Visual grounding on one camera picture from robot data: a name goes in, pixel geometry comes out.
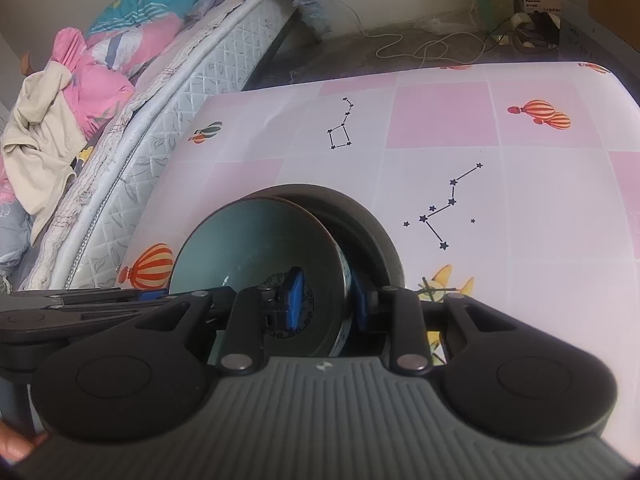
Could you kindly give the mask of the person left hand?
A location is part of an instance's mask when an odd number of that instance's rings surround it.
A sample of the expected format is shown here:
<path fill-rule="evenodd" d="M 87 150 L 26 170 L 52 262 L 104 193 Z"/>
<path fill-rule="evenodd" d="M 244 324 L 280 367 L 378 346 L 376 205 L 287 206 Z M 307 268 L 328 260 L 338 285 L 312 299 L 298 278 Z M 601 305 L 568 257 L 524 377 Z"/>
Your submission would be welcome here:
<path fill-rule="evenodd" d="M 2 420 L 0 422 L 0 455 L 4 460 L 20 462 L 29 454 L 32 454 L 47 438 L 48 434 L 44 432 L 29 439 L 19 434 Z"/>

